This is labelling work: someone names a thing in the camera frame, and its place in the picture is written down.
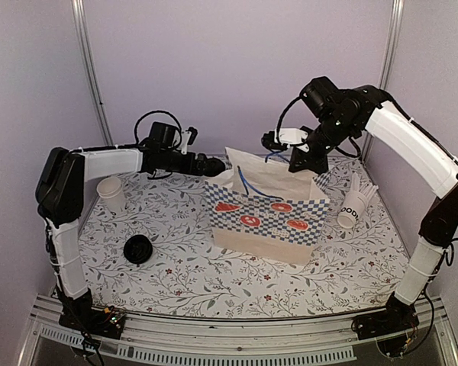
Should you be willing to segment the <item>checkered paper takeout bag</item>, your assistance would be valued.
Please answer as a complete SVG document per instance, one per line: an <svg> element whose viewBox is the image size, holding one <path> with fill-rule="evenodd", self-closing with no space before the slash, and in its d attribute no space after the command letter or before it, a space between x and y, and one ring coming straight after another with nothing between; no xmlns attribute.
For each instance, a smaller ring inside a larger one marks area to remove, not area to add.
<svg viewBox="0 0 458 366"><path fill-rule="evenodd" d="M331 200L330 172L291 173L287 162L227 148L230 168L205 181L216 246L305 265L321 237Z"/></svg>

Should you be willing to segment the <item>stack of white paper cups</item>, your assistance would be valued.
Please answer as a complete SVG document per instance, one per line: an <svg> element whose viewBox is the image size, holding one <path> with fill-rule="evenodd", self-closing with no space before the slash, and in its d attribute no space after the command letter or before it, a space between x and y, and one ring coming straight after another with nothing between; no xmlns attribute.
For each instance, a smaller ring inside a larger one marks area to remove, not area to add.
<svg viewBox="0 0 458 366"><path fill-rule="evenodd" d="M120 178L110 176L102 179L97 184L96 191L112 214L116 217L125 215L127 202Z"/></svg>

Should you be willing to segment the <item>stack of black cup lids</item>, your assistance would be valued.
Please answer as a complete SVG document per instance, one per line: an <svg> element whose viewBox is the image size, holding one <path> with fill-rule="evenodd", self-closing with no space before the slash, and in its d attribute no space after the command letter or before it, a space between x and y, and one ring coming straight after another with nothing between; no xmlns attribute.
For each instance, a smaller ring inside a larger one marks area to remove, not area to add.
<svg viewBox="0 0 458 366"><path fill-rule="evenodd" d="M145 235L137 234L127 240L123 254L130 263L141 265L153 254L153 245Z"/></svg>

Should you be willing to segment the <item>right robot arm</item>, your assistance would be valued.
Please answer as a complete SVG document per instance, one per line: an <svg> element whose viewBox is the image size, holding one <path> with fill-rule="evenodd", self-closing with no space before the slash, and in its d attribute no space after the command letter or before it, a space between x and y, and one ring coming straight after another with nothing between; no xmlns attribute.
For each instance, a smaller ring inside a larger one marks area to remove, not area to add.
<svg viewBox="0 0 458 366"><path fill-rule="evenodd" d="M458 227L458 158L444 148L387 92L372 85L338 88L328 77L312 79L295 98L303 102L319 125L275 128L274 143L280 150L292 149L290 172L328 170L327 156L345 139L363 132L382 141L404 159L429 185L435 200L421 221L418 243L408 268L385 309L358 316L356 332L396 332L417 325L414 303L437 274L454 242Z"/></svg>

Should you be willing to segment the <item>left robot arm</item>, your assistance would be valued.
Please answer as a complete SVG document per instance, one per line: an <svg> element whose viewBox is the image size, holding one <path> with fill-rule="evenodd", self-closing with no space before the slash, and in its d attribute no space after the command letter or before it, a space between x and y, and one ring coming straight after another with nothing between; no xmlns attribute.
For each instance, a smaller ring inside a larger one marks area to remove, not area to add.
<svg viewBox="0 0 458 366"><path fill-rule="evenodd" d="M189 152L197 135L194 127L184 130L178 120L172 124L155 121L148 136L136 136L132 144L50 151L35 191L37 212L45 223L47 252L63 312L82 331L98 325L78 244L86 183L134 172L154 175L159 170L215 177L225 164L204 153Z"/></svg>

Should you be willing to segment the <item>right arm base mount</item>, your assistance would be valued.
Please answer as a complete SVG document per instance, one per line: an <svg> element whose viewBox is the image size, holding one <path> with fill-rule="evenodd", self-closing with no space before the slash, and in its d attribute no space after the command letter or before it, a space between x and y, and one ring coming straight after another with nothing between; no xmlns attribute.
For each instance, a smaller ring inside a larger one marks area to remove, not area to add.
<svg viewBox="0 0 458 366"><path fill-rule="evenodd" d="M412 306L386 307L376 313L353 318L351 329L359 340L386 336L412 329L419 325L418 316Z"/></svg>

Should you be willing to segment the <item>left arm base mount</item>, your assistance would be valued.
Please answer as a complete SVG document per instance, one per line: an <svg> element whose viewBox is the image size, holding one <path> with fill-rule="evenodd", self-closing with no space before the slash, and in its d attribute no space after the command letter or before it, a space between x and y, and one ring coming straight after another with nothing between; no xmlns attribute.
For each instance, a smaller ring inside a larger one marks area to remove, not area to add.
<svg viewBox="0 0 458 366"><path fill-rule="evenodd" d="M92 336L120 339L124 330L124 317L125 312L113 306L95 310L90 307L75 309L64 305L59 324Z"/></svg>

